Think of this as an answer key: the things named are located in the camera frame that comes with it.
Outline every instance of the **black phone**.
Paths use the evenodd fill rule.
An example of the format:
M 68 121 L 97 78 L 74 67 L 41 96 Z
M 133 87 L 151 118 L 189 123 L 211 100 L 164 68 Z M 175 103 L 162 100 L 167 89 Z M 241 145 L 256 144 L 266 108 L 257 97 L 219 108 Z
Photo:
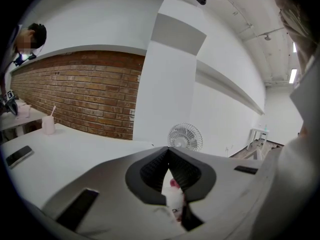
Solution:
M 29 146 L 24 146 L 18 151 L 14 152 L 12 155 L 8 156 L 5 161 L 7 165 L 12 169 L 18 163 L 20 163 L 23 159 L 26 159 L 33 153 L 33 150 Z

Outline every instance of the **pink cup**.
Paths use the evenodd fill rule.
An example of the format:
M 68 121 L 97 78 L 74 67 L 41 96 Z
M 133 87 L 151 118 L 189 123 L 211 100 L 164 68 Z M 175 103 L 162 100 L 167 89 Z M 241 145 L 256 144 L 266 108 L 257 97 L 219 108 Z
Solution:
M 55 133 L 56 128 L 55 128 L 55 120 L 53 116 L 49 115 L 49 116 L 42 117 L 42 131 L 46 135 L 51 135 Z

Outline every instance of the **table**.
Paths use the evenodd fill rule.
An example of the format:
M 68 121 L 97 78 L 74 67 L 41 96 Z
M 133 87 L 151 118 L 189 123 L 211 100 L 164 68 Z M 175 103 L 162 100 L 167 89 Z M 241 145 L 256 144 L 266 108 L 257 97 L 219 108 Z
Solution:
M 246 150 L 249 150 L 250 144 L 252 142 L 251 140 L 254 138 L 254 136 L 256 136 L 256 132 L 265 134 L 265 139 L 264 139 L 263 145 L 267 142 L 269 130 L 265 130 L 265 129 L 262 129 L 262 128 L 252 128 L 251 129 L 250 138 L 248 140 L 248 145 L 246 147 Z
M 8 173 L 17 192 L 42 208 L 62 187 L 105 161 L 121 158 L 154 146 L 146 141 L 108 138 L 55 124 L 52 135 L 35 130 L 1 146 L 2 156 L 30 146 L 34 154 Z
M 47 114 L 40 112 L 34 109 L 33 107 L 30 108 L 30 116 L 28 118 L 16 119 L 16 116 L 11 112 L 3 113 L 1 115 L 0 131 L 16 128 L 16 134 L 19 137 L 25 134 L 25 131 L 23 128 L 25 124 L 42 119 L 45 116 L 47 116 Z

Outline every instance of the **fan grille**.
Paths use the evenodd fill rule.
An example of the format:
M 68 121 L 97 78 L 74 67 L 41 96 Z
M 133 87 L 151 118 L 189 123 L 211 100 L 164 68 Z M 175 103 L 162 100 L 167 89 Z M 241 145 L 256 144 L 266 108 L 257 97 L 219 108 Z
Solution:
M 179 147 L 177 143 L 182 144 L 180 147 L 200 151 L 203 139 L 200 131 L 192 124 L 180 123 L 172 127 L 168 135 L 169 147 Z

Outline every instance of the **white pillar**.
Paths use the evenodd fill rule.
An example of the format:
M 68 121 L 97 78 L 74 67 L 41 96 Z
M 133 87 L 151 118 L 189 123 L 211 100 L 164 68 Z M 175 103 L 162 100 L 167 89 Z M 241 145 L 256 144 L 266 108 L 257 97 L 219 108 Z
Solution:
M 191 4 L 163 1 L 142 69 L 133 140 L 166 146 L 170 129 L 189 121 L 204 20 Z

